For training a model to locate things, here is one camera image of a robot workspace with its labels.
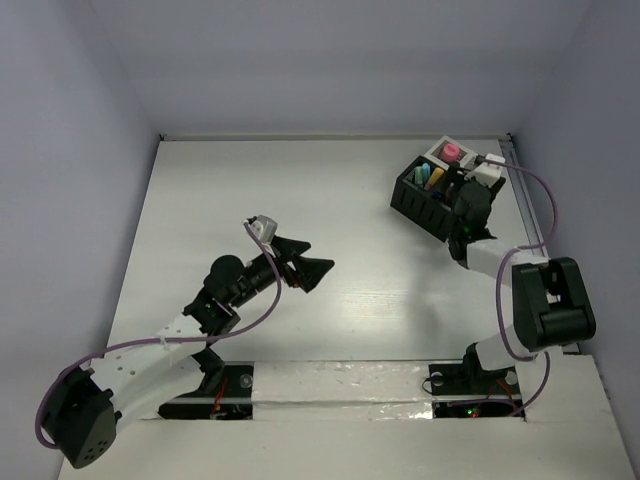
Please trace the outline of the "green highlighter marker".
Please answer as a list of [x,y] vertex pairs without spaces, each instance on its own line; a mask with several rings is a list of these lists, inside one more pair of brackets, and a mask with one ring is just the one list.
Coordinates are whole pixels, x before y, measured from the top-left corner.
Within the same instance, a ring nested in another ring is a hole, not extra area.
[[423,171],[421,167],[416,167],[414,169],[414,183],[416,185],[422,186],[424,182]]

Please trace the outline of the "orange highlighter marker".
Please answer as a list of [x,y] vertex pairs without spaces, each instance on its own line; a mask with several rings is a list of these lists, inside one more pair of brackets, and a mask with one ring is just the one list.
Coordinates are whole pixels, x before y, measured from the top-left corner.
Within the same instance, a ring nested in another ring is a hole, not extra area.
[[445,171],[442,168],[435,168],[425,183],[425,189],[431,190],[444,175],[444,173]]

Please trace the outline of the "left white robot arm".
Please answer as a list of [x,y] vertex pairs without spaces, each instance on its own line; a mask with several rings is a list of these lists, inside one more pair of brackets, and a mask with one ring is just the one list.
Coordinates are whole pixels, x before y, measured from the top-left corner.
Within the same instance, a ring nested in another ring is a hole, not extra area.
[[75,469],[100,458],[131,423],[192,391],[215,392],[224,361],[213,344],[242,334],[238,308],[270,286],[311,292],[334,267],[305,257],[305,241],[276,236],[243,262],[217,258],[195,298],[154,336],[111,345],[63,369],[38,406],[35,435]]

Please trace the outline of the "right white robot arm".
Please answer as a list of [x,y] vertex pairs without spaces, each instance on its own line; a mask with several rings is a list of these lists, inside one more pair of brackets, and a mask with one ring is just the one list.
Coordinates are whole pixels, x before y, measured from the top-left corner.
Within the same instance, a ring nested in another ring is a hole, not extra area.
[[498,333],[467,347],[459,380],[482,392],[497,374],[517,362],[529,362],[551,347],[589,340],[596,319],[577,262],[547,258],[509,247],[487,228],[492,193],[471,180],[452,205],[447,240],[453,260],[496,282]]

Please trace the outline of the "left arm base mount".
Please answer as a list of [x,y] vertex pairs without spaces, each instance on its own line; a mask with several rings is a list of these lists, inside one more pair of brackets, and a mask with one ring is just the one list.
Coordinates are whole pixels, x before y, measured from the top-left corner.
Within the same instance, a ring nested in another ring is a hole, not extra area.
[[161,405],[165,420],[250,420],[253,418],[253,363],[226,364],[211,348],[195,354],[202,378],[198,388]]

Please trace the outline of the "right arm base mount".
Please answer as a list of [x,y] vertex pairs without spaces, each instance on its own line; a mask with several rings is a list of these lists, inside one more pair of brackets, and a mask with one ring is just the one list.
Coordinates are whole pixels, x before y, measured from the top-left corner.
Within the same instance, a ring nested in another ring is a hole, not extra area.
[[524,416],[514,367],[481,372],[471,379],[461,363],[434,363],[428,366],[421,388],[431,396],[435,419]]

